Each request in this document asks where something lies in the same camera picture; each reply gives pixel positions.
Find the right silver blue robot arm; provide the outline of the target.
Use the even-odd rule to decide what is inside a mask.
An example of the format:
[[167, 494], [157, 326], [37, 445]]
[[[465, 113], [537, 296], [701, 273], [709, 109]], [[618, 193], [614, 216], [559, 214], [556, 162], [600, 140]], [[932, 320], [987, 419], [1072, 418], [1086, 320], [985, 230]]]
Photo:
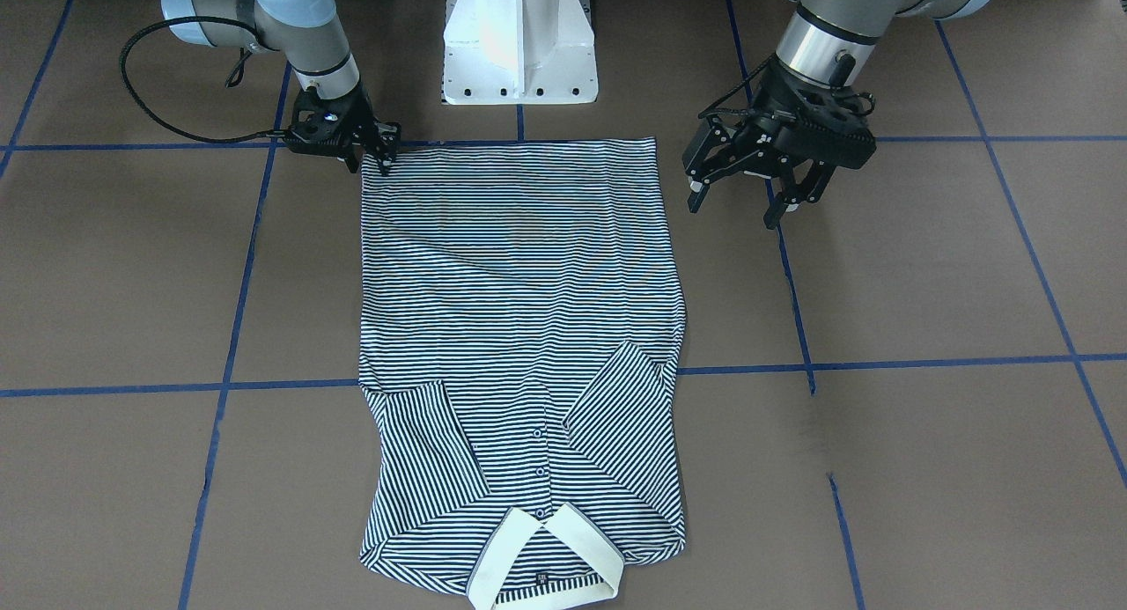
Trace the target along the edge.
[[358, 149], [379, 173], [394, 163], [400, 125], [374, 115], [335, 0], [160, 0], [165, 21], [185, 43], [277, 52], [299, 81], [292, 121], [270, 132], [299, 154], [341, 159], [357, 173]]

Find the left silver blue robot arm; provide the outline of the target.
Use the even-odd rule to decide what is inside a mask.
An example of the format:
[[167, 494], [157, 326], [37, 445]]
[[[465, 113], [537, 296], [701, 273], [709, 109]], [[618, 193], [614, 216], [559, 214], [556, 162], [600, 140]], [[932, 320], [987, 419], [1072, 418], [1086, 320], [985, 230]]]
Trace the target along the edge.
[[876, 152], [868, 125], [876, 100], [853, 85], [871, 53], [899, 17], [949, 20], [975, 14], [990, 0], [789, 0], [795, 14], [773, 53], [749, 70], [735, 92], [699, 114], [700, 125], [681, 163], [689, 178], [687, 207], [696, 212], [716, 182], [748, 173], [778, 184], [763, 222], [817, 203], [836, 170], [858, 170]]

